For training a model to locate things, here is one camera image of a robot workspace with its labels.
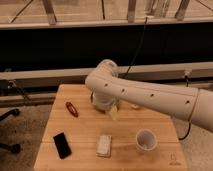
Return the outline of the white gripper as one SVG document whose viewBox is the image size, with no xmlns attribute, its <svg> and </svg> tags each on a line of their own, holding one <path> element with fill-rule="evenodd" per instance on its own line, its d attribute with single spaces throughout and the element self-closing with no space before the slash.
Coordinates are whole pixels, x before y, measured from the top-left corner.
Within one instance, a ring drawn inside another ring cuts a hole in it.
<svg viewBox="0 0 213 171">
<path fill-rule="evenodd" d="M 94 93 L 93 95 L 94 107 L 100 111 L 107 111 L 108 115 L 113 119 L 119 118 L 117 99 L 102 93 Z"/>
</svg>

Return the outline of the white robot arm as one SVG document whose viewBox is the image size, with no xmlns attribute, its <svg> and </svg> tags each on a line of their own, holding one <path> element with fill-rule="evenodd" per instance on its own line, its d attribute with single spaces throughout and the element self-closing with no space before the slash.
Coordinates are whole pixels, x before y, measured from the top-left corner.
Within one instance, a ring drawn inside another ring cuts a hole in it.
<svg viewBox="0 0 213 171">
<path fill-rule="evenodd" d="M 117 64 L 109 59 L 88 74 L 85 85 L 93 93 L 117 97 L 213 132 L 213 91 L 121 79 Z"/>
</svg>

